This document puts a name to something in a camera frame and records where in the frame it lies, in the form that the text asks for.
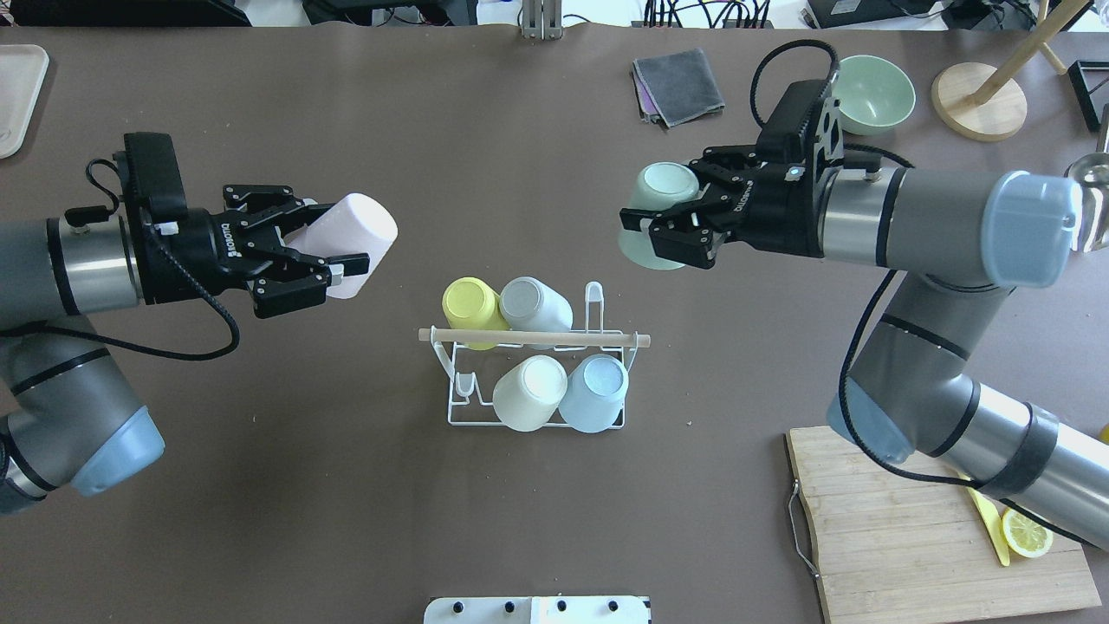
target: green bowl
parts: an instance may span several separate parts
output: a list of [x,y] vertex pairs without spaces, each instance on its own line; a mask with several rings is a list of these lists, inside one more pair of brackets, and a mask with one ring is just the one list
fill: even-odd
[[878,57],[847,57],[832,94],[840,99],[845,132],[877,134],[905,121],[916,105],[913,82],[892,62]]

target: lemon slice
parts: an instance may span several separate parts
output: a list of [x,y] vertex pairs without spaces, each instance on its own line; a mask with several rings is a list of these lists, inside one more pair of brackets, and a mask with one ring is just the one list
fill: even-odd
[[1028,559],[1042,556],[1055,541],[1055,533],[1014,510],[1001,515],[1001,533],[1014,552]]

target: white cup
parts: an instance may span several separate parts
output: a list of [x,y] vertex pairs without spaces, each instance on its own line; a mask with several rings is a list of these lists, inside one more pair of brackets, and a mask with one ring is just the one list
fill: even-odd
[[599,433],[617,421],[627,395],[628,370],[620,360],[597,354],[570,374],[558,412],[573,429]]
[[[517,277],[500,290],[500,315],[522,333],[569,333],[573,308],[564,296],[535,277]],[[553,345],[533,345],[550,349]]]
[[492,409],[516,431],[535,431],[550,420],[566,395],[566,369],[550,356],[520,362],[492,389]]
[[314,223],[289,236],[285,244],[302,253],[324,257],[369,254],[369,270],[362,275],[344,275],[342,282],[327,288],[327,296],[350,298],[358,294],[396,239],[397,222],[389,211],[362,193],[350,193]]

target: yellow knife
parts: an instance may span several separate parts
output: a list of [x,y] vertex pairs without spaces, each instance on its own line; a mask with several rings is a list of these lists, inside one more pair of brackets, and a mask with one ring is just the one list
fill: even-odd
[[[967,479],[965,474],[959,474],[959,477]],[[986,525],[986,532],[989,533],[989,541],[994,543],[997,560],[1001,562],[1003,566],[1009,565],[1009,544],[1006,543],[1005,534],[1001,533],[1001,515],[997,513],[997,508],[974,488],[967,488],[966,491],[970,493],[970,500],[974,501],[974,507],[977,508],[978,515],[981,516],[981,522]]]

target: round wooden base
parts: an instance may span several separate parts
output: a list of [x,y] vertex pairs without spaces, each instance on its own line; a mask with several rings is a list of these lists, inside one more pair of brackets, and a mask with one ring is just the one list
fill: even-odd
[[932,104],[939,119],[959,134],[976,141],[1000,141],[1020,130],[1028,115],[1028,100],[1009,80],[987,102],[971,95],[997,70],[983,63],[959,63],[944,70],[932,83]]

